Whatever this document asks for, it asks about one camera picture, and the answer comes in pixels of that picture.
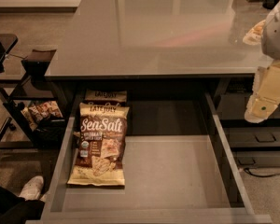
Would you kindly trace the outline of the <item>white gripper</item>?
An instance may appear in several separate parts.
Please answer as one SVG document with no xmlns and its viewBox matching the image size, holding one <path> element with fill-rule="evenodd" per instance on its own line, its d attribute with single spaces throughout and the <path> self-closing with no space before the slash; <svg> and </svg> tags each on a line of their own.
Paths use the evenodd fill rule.
<svg viewBox="0 0 280 224">
<path fill-rule="evenodd" d="M 243 37 L 250 46 L 259 45 L 265 20 L 255 24 Z M 256 88 L 248 100 L 245 120 L 261 123 L 266 120 L 280 104 L 280 60 L 273 61 L 267 68 L 259 67 L 255 74 Z"/>
</svg>

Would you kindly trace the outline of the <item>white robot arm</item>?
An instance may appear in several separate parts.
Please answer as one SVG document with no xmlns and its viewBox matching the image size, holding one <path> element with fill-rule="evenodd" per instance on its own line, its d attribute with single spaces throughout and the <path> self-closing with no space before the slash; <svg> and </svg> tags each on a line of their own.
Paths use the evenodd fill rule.
<svg viewBox="0 0 280 224">
<path fill-rule="evenodd" d="M 260 123 L 280 105 L 280 0 L 267 18 L 257 23 L 244 36 L 247 45 L 261 45 L 265 55 L 273 58 L 267 67 L 259 67 L 254 75 L 253 93 L 245 110 L 245 120 Z"/>
</svg>

